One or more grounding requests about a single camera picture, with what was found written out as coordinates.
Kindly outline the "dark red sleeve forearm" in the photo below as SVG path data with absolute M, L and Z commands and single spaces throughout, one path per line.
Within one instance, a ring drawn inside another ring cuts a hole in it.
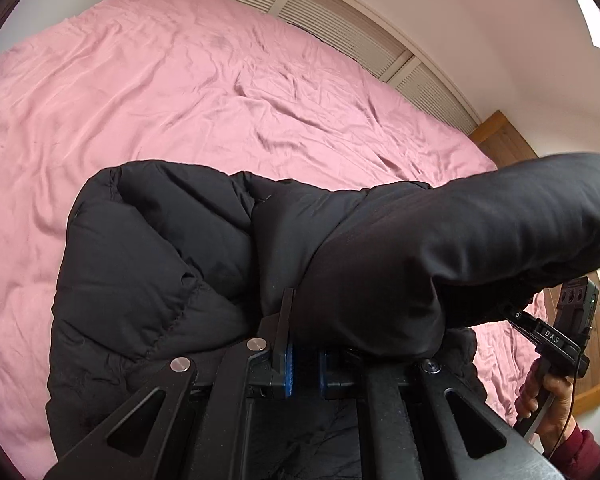
M 600 466 L 600 446 L 591 431 L 574 426 L 570 437 L 558 446 L 550 462 L 571 480 L 588 480 Z

